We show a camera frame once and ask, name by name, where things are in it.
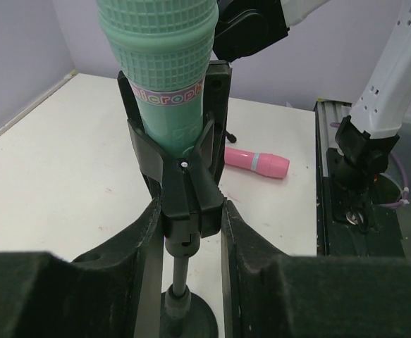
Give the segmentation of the black tripod microphone stand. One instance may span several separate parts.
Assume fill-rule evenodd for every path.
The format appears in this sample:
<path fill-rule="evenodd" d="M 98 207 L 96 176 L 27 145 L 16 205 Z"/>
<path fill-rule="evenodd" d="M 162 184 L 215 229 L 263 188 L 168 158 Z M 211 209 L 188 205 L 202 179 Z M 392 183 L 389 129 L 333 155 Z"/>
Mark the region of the black tripod microphone stand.
<path fill-rule="evenodd" d="M 234 134 L 231 134 L 230 132 L 226 132 L 226 138 L 232 144 L 237 142 L 236 136 Z"/>

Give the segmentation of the teal toy microphone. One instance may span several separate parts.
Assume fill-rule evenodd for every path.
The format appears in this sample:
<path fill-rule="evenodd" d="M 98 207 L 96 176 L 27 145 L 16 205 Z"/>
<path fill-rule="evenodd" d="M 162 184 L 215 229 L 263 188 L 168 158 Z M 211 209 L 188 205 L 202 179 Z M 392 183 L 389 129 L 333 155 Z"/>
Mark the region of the teal toy microphone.
<path fill-rule="evenodd" d="M 203 131 L 215 1 L 98 1 L 99 24 L 135 95 L 145 132 L 174 158 Z"/>

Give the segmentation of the pink toy microphone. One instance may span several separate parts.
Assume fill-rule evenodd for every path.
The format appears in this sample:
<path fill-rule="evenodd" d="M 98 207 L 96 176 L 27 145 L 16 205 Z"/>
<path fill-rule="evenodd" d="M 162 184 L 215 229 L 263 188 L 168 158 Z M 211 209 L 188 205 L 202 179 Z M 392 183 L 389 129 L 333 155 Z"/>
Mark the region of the pink toy microphone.
<path fill-rule="evenodd" d="M 268 153 L 254 153 L 226 147 L 224 161 L 230 165 L 250 170 L 259 175 L 283 179 L 288 174 L 290 161 L 284 157 Z"/>

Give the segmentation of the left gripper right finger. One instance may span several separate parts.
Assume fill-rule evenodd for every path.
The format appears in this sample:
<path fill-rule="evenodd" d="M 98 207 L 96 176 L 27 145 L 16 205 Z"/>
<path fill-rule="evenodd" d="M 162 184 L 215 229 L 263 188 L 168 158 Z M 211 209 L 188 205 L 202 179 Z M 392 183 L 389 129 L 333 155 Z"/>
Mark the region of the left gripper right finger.
<path fill-rule="evenodd" d="M 411 337 L 411 260 L 289 256 L 223 207 L 227 337 Z"/>

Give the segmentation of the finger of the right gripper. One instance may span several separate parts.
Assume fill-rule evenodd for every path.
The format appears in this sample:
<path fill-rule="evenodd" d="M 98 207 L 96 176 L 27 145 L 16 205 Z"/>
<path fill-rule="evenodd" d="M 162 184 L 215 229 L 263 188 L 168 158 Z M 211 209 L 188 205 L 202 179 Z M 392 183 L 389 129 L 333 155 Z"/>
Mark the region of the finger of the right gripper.
<path fill-rule="evenodd" d="M 204 141 L 201 144 L 201 179 L 218 183 L 224 168 L 228 101 L 232 70 L 227 61 L 210 61 L 204 81 Z"/>
<path fill-rule="evenodd" d="M 135 96 L 133 94 L 129 81 L 122 70 L 120 70 L 118 73 L 117 82 L 121 93 L 121 98 L 123 101 L 125 112 L 127 115 L 127 119 L 132 120 L 136 124 L 136 126 L 139 129 L 141 129 L 143 133 L 145 133 L 145 128 L 142 123 L 140 110 L 137 105 Z M 159 183 L 143 173 L 142 177 L 149 190 L 150 196 L 155 197 L 160 192 Z"/>

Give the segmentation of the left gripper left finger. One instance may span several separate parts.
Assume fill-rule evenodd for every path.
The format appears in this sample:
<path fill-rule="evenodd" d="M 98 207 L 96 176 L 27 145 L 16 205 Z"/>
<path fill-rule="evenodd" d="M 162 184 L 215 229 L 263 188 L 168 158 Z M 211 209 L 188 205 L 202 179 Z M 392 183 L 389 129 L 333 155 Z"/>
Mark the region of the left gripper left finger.
<path fill-rule="evenodd" d="M 158 337 L 161 202 L 68 262 L 0 252 L 0 337 Z"/>

